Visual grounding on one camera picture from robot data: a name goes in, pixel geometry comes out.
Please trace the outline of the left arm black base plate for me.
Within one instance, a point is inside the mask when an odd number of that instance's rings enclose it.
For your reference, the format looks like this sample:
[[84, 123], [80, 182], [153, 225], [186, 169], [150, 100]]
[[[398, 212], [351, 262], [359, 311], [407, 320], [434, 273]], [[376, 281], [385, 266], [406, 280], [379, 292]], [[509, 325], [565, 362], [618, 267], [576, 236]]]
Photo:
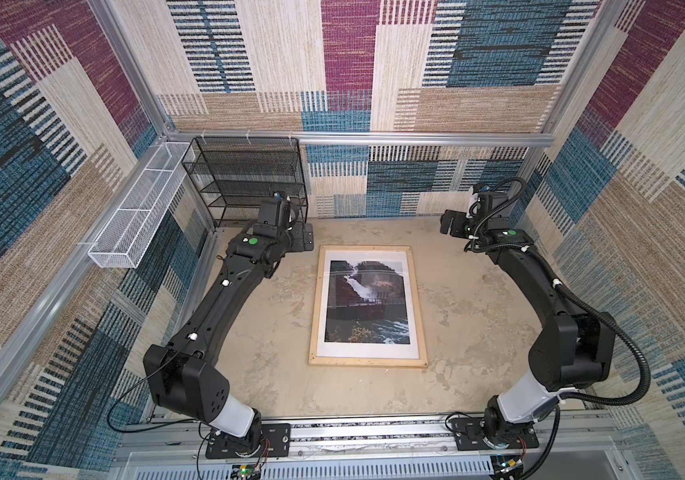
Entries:
[[288, 457], [290, 453], [289, 423], [268, 423], [260, 426], [260, 431], [250, 430], [244, 437], [236, 437], [222, 430], [212, 429], [206, 441], [207, 460], [256, 459], [260, 456]]

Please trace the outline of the colour landscape photo underneath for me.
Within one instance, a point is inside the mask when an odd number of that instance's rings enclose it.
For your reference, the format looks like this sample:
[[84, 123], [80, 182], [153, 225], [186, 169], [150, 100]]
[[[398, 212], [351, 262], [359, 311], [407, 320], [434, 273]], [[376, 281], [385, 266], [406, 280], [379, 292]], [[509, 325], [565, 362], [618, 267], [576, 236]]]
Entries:
[[410, 344], [403, 263], [330, 261], [324, 340], [330, 343]]

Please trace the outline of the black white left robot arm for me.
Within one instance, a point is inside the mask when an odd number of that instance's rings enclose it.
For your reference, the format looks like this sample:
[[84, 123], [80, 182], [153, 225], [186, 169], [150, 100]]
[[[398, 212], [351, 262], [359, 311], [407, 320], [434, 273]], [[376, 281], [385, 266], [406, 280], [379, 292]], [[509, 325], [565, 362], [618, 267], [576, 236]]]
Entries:
[[216, 369], [224, 340], [248, 297], [276, 273], [288, 253], [314, 249], [312, 224], [286, 229], [254, 225], [236, 234], [200, 305], [166, 345], [144, 354], [150, 396], [157, 406], [235, 438], [258, 434], [258, 412], [230, 393]]

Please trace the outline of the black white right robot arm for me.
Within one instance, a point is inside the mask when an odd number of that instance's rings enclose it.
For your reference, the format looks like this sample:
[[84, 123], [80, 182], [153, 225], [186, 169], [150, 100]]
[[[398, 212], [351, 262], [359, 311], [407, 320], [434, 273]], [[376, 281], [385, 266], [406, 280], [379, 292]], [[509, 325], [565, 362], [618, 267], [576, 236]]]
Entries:
[[[487, 228], [454, 210], [442, 214], [440, 231], [466, 240], [466, 251], [487, 255], [513, 280], [541, 324], [528, 351], [526, 374], [510, 390], [493, 396], [485, 408], [482, 432], [491, 447], [508, 446], [562, 400], [626, 406], [646, 396], [651, 371], [640, 347], [609, 313], [590, 306], [562, 282], [526, 232], [506, 222]], [[608, 378], [618, 341], [638, 366], [636, 388], [615, 397], [586, 393], [586, 388]]]

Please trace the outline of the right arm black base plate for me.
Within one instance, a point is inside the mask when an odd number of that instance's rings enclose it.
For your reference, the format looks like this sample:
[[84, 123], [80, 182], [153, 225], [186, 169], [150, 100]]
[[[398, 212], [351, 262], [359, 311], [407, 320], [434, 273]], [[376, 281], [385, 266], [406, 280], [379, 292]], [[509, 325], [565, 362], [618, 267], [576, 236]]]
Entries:
[[453, 436], [458, 451], [530, 450], [540, 446], [532, 424], [502, 428], [491, 439], [484, 433], [480, 416], [455, 412], [444, 418], [444, 427]]

